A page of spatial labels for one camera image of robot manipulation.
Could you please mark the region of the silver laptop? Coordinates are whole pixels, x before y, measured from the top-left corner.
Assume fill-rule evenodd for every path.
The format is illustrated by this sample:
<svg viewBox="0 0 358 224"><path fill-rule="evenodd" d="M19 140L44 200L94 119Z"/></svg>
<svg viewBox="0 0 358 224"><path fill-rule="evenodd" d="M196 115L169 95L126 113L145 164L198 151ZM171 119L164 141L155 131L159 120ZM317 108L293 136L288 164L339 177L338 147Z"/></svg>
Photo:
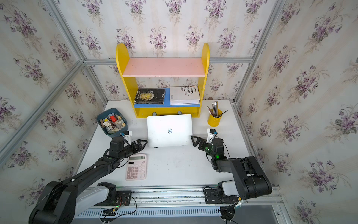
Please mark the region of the silver laptop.
<svg viewBox="0 0 358 224"><path fill-rule="evenodd" d="M192 143L190 114L151 116L147 118L147 128L149 147L178 147Z"/></svg>

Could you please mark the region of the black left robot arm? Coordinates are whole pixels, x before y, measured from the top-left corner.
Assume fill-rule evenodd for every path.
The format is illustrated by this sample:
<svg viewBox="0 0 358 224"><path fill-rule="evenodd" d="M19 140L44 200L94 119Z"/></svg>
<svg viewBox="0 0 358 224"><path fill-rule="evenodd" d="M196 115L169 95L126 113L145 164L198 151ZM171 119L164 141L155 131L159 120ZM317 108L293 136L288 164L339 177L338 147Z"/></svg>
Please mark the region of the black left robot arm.
<svg viewBox="0 0 358 224"><path fill-rule="evenodd" d="M60 182L48 183L32 210L30 224L70 224L75 217L76 199L87 187L112 173L125 158L142 151L147 140L128 143L124 137L113 137L110 147L93 165Z"/></svg>

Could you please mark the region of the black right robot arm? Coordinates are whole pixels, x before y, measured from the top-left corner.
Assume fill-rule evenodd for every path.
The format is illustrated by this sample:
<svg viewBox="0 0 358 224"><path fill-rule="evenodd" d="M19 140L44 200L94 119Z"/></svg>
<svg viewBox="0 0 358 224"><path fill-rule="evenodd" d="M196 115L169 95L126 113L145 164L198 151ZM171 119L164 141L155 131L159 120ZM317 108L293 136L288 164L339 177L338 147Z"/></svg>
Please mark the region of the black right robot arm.
<svg viewBox="0 0 358 224"><path fill-rule="evenodd" d="M224 141L214 137L204 140L191 136L193 146L211 157L213 169L218 173L230 173L233 178L218 183L217 197L220 202L228 203L230 199L251 199L272 193L272 185L257 159L253 156L245 158L227 158L224 153Z"/></svg>

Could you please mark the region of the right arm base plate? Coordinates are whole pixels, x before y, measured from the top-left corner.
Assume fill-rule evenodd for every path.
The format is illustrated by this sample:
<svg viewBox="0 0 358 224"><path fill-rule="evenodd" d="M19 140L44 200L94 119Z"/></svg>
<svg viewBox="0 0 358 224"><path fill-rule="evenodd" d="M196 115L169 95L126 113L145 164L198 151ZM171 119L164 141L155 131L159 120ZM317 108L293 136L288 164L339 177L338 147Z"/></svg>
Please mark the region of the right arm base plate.
<svg viewBox="0 0 358 224"><path fill-rule="evenodd" d="M220 190L206 186L203 188L206 204L229 204L236 206L242 199L238 196L226 196Z"/></svg>

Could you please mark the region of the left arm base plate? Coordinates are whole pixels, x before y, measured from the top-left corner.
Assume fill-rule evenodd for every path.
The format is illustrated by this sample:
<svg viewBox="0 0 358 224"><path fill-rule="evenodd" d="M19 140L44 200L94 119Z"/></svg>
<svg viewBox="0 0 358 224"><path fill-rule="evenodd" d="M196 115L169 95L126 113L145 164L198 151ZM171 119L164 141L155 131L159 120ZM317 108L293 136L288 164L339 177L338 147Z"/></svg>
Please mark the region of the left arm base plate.
<svg viewBox="0 0 358 224"><path fill-rule="evenodd" d="M113 199L104 203L104 206L129 206L131 202L132 191L117 191Z"/></svg>

